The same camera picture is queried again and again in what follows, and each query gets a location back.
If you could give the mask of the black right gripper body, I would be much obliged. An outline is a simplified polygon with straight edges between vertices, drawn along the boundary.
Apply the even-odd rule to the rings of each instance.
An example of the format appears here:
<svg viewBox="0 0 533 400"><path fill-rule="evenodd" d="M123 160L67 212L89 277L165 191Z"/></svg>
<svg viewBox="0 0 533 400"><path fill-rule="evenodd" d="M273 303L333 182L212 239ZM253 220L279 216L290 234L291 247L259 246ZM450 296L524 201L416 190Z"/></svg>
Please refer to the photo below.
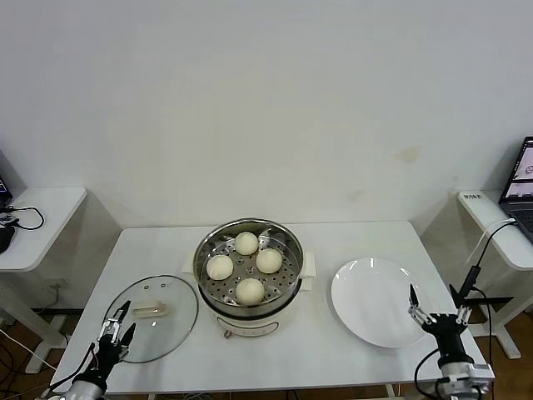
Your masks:
<svg viewBox="0 0 533 400"><path fill-rule="evenodd" d="M465 349L461 341L461 334L465 325L457 322L455 314L432 313L430 318L422 323L421 328L432 335L437 343L440 358L438 364L463 363Z"/></svg>

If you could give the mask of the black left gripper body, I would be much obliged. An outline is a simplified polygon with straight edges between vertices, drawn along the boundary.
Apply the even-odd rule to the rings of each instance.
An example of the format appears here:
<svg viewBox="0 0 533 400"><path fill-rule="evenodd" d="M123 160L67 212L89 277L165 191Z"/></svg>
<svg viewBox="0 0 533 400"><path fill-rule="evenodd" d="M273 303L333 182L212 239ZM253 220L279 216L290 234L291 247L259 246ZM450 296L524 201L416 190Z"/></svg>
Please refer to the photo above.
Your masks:
<svg viewBox="0 0 533 400"><path fill-rule="evenodd" d="M108 376L114 366L120 363L126 354L127 346L123 346L119 339L114 342L112 335L106 334L102 336L98 342L98 351L96 353L97 375Z"/></svg>

